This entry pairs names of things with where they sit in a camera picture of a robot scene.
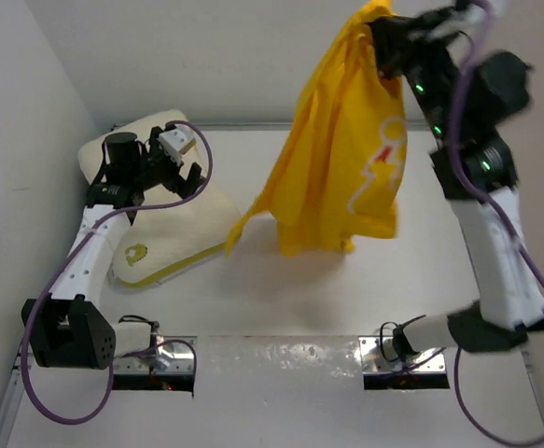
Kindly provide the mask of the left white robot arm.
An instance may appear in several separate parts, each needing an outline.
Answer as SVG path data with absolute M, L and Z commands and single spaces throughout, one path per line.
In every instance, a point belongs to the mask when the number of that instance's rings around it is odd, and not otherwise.
M 108 321 L 100 298 L 114 255 L 145 203 L 148 190 L 163 186 L 185 204 L 199 195 L 209 175 L 193 162 L 181 173 L 184 155 L 202 139 L 183 120 L 136 133 L 115 132 L 101 144 L 101 163 L 86 194 L 73 246 L 46 291 L 21 309 L 24 337 L 44 368 L 108 368 L 117 357 L 147 350 L 154 341 L 151 321 Z

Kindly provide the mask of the metal base plate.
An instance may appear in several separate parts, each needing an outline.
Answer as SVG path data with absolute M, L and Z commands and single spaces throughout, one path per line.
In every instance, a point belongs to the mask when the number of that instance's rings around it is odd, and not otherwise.
M 194 372 L 194 358 L 190 346 L 197 347 L 196 337 L 183 337 L 182 343 L 171 342 L 172 336 L 157 336 L 159 346 L 141 357 L 118 358 L 114 361 L 116 374 L 180 375 Z
M 414 355 L 397 356 L 391 335 L 362 336 L 358 339 L 365 375 L 442 374 L 446 372 L 444 350 L 431 348 Z

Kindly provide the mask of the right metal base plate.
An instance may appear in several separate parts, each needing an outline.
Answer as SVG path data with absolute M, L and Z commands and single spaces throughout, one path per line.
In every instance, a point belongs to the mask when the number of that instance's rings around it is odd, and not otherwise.
M 431 348 L 414 355 L 397 356 L 391 335 L 362 336 L 358 339 L 365 375 L 442 374 L 446 372 L 444 350 Z

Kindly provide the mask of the yellow pillowcase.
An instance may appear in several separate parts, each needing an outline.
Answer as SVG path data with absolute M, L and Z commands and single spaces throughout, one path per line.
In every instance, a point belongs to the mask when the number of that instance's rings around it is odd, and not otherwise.
M 408 144 L 403 86 L 380 78 L 370 30 L 395 15 L 391 2 L 369 1 L 341 28 L 300 94 L 262 192 L 230 230 L 227 253 L 263 213 L 275 219 L 284 256 L 348 254 L 356 236 L 395 237 Z

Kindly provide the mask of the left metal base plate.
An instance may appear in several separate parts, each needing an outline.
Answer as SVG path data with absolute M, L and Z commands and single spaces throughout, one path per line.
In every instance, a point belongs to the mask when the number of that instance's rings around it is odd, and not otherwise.
M 118 358 L 114 361 L 116 374 L 180 375 L 194 372 L 194 358 L 190 346 L 197 347 L 196 337 L 183 337 L 182 343 L 171 342 L 172 336 L 157 336 L 159 346 L 141 357 Z

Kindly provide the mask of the cream quilted pillow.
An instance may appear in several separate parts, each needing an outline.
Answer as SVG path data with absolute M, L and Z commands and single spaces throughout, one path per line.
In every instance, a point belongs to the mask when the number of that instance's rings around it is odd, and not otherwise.
M 187 117 L 177 109 L 159 112 L 119 128 L 135 133 L 144 142 L 151 128 Z M 80 170 L 88 183 L 98 173 L 102 160 L 101 144 L 107 135 L 86 143 L 78 152 Z M 183 155 L 182 176 L 197 162 L 207 171 L 206 155 L 195 145 Z M 145 193 L 144 205 L 175 203 L 178 195 L 163 186 Z M 113 257 L 110 276 L 125 287 L 147 287 L 159 283 L 219 253 L 227 234 L 239 220 L 240 212 L 230 197 L 213 180 L 205 191 L 189 203 L 161 210 L 138 212 L 133 226 L 120 240 Z

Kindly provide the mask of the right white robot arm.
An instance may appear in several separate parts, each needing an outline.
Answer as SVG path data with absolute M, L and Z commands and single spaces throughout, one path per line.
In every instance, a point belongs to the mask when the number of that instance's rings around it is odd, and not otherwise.
M 470 25 L 488 27 L 497 10 L 494 1 L 459 1 L 370 23 L 379 75 L 408 81 L 436 140 L 434 173 L 459 222 L 479 290 L 466 308 L 396 325 L 379 341 L 389 362 L 408 362 L 433 348 L 508 352 L 544 332 L 543 279 L 524 246 L 518 175 L 497 130 L 529 106 L 532 68 L 503 49 L 480 59 L 479 36 L 470 39 L 461 63 L 449 51 Z

